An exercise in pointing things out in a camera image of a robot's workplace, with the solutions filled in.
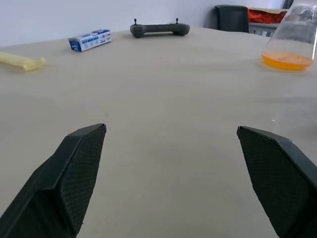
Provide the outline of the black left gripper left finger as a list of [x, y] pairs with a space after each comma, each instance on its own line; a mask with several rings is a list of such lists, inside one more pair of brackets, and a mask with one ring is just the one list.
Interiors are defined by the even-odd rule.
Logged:
[[75, 238], [93, 194], [106, 125], [68, 134], [0, 218], [2, 238]]

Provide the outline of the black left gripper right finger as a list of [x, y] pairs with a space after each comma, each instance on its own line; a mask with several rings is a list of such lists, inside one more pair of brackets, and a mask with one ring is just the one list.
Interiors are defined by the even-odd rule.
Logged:
[[266, 215], [280, 238], [317, 236], [317, 167], [288, 138], [239, 126], [244, 159]]

